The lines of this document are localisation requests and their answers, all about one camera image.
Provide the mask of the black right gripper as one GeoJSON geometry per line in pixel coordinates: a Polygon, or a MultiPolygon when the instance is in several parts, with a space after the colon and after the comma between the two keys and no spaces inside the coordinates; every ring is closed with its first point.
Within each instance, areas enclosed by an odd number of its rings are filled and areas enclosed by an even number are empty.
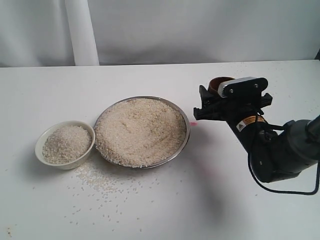
{"type": "Polygon", "coordinates": [[[199,120],[226,122],[246,152],[252,147],[263,146],[278,134],[262,117],[261,108],[270,106],[273,97],[265,93],[261,97],[227,99],[210,93],[199,86],[201,107],[193,109],[194,118],[199,120]]]}

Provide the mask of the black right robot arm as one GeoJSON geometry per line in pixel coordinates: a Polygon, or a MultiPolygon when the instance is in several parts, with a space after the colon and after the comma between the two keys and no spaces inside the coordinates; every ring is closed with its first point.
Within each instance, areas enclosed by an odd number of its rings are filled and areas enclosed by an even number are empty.
{"type": "Polygon", "coordinates": [[[196,120],[228,124],[245,151],[255,177],[271,183],[297,177],[320,160],[320,144],[307,133],[309,120],[291,120],[282,126],[269,124],[262,108],[271,105],[265,95],[222,98],[200,89],[201,108],[194,108],[196,120]]]}

